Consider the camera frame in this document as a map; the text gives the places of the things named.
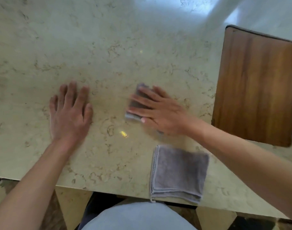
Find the wooden board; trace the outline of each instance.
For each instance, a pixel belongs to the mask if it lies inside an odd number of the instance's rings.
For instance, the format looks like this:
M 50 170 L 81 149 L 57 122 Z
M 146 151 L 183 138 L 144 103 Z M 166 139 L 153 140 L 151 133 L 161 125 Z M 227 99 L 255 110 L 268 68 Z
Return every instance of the wooden board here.
M 244 139 L 292 144 L 292 42 L 227 27 L 212 125 Z

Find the person's left arm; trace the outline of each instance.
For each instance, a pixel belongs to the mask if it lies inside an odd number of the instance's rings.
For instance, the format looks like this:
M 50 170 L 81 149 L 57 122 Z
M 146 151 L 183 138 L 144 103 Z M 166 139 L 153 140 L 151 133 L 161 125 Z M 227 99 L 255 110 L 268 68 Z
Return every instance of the person's left arm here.
M 50 100 L 52 143 L 0 204 L 0 230 L 37 230 L 44 218 L 56 182 L 75 148 L 86 137 L 93 109 L 84 86 L 76 100 L 77 84 L 60 87 Z

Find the marble countertop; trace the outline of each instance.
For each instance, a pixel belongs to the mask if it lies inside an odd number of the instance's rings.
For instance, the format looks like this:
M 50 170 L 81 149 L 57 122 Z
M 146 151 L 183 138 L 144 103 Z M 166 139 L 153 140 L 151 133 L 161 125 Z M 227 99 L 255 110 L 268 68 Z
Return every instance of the marble countertop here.
M 0 177 L 38 160 L 49 98 L 75 79 L 90 85 L 94 123 L 58 185 L 148 198 L 156 145 L 202 147 L 125 120 L 128 96 L 160 85 L 210 123 L 228 24 L 292 40 L 292 0 L 0 0 Z M 256 144 L 292 161 L 292 147 Z M 212 154 L 201 205 L 284 217 Z

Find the folded cloth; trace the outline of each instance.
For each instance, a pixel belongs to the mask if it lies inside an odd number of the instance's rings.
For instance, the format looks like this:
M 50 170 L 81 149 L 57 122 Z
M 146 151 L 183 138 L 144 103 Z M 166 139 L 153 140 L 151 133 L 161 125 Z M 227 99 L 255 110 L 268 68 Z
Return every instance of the folded cloth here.
M 199 203 L 209 165 L 203 151 L 191 153 L 158 145 L 153 154 L 150 199 L 179 197 Z
M 148 99 L 152 100 L 147 94 L 145 94 L 145 93 L 143 93 L 143 92 L 141 92 L 139 90 L 140 87 L 149 88 L 149 86 L 145 85 L 144 83 L 140 83 L 140 84 L 138 84 L 136 86 L 135 94 L 138 95 L 138 96 L 145 97 L 145 98 L 148 98 Z M 130 102 L 129 106 L 130 107 L 137 107 L 137 108 L 144 108 L 144 109 L 151 109 L 148 106 L 140 104 L 139 102 L 134 101 L 134 100 Z M 141 118 L 142 118 L 141 116 L 129 113 L 128 111 L 125 113 L 125 117 L 129 118 L 129 119 L 135 119 L 135 120 L 138 120 L 138 121 L 141 121 Z

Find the cutting board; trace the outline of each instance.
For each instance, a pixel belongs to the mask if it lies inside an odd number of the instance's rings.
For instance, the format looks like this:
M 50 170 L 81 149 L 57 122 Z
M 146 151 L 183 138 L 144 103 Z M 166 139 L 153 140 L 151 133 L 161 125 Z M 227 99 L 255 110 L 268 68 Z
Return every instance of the cutting board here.
M 226 27 L 212 125 L 244 139 L 291 146 L 291 41 Z

